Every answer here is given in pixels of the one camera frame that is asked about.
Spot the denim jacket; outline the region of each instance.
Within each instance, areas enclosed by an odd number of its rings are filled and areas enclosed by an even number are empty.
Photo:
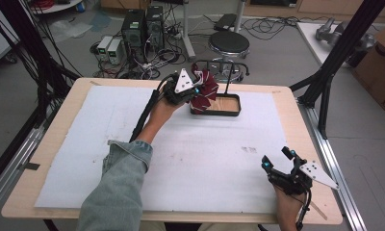
[[[77,230],[139,230],[140,191],[153,148],[144,141],[109,145],[102,178],[82,204]]]

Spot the red object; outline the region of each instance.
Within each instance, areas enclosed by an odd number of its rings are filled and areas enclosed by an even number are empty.
[[[35,0],[31,4],[31,9],[34,11],[43,11],[54,6],[54,0]]]
[[[198,87],[199,94],[190,100],[192,109],[196,114],[201,114],[211,106],[211,100],[216,100],[217,90],[219,85],[214,79],[214,75],[210,71],[203,69],[202,70],[202,85]]]

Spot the wooden tabletop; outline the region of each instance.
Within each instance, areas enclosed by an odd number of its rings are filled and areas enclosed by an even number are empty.
[[[31,163],[40,165],[39,169],[25,169],[3,207],[2,215],[6,218],[78,218],[79,210],[35,208],[34,204],[45,182],[52,161],[64,142],[64,137],[74,118],[81,109],[89,89],[92,86],[157,88],[158,84],[158,81],[145,80],[78,79],[31,159]],[[220,84],[219,89],[224,90],[225,85]],[[287,145],[291,149],[294,149],[301,158],[316,160],[319,163],[316,149],[295,102],[295,98],[289,88],[233,84],[229,86],[229,90],[272,93],[286,136]],[[314,183],[312,193],[313,197],[310,212],[307,213],[304,223],[339,224],[343,221],[336,199],[330,188],[319,183]],[[190,212],[144,212],[141,219],[183,222],[277,222],[274,214]]]

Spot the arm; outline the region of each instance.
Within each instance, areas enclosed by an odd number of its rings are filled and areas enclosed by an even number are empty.
[[[135,141],[110,142],[102,179],[82,204],[77,230],[139,230],[140,191],[152,156],[150,144],[180,106],[160,100]]]
[[[282,231],[296,231],[295,226],[298,211],[301,209],[305,194],[286,195],[281,189],[273,186],[277,199],[277,221]]]

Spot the white board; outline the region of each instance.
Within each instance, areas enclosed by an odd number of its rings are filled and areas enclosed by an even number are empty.
[[[128,141],[151,89],[90,89],[49,169],[36,207],[80,208],[100,180],[108,140]],[[237,117],[177,110],[152,143],[141,199],[145,211],[274,212],[275,196],[261,167],[268,155],[280,170],[293,164],[271,93],[236,92]]]

